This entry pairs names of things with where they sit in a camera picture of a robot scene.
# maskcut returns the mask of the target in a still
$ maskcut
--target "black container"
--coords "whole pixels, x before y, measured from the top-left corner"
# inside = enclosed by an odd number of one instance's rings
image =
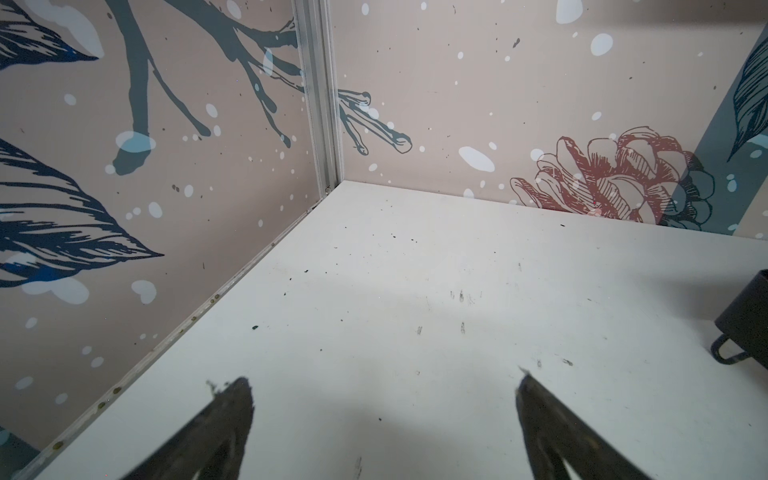
[[[715,360],[732,365],[752,357],[768,369],[768,270],[755,275],[717,317],[715,325],[723,332],[710,349]],[[724,359],[719,350],[729,339],[744,351]]]

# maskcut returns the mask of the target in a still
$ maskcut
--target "wall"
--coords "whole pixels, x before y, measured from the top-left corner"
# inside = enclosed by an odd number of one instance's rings
[[[331,7],[347,179],[768,238],[765,2]]]
[[[38,449],[319,199],[291,2],[70,3],[0,0],[0,425]]]

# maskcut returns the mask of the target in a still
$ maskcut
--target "white dot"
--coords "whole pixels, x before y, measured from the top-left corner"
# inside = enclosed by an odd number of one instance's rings
[[[16,382],[16,389],[17,390],[23,390],[23,389],[27,388],[28,386],[30,386],[34,381],[35,381],[35,379],[33,379],[32,377],[26,376],[23,379],[21,379],[18,382]]]
[[[592,38],[592,44],[589,48],[592,51],[592,55],[599,57],[600,55],[607,54],[613,46],[614,38],[607,33],[600,33]]]
[[[163,209],[160,208],[160,204],[158,204],[157,202],[152,202],[151,204],[149,204],[149,206],[147,206],[147,209],[149,210],[149,214],[152,217],[160,218],[163,216]]]

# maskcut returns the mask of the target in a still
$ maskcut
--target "blue leaf illustration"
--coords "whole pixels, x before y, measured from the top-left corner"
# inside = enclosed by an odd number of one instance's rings
[[[0,139],[0,287],[162,257],[63,173]]]
[[[61,36],[33,21],[13,0],[0,0],[0,70],[15,64],[97,60],[67,45]]]
[[[768,128],[768,38],[757,45],[744,63],[739,86],[733,94],[733,109],[737,135],[731,157],[750,138]]]

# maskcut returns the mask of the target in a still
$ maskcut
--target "white table surface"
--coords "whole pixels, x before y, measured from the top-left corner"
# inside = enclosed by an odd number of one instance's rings
[[[758,240],[344,182],[38,478],[120,478],[238,376],[243,479],[530,478],[528,369],[652,478],[765,479],[768,371],[707,347],[767,266]]]

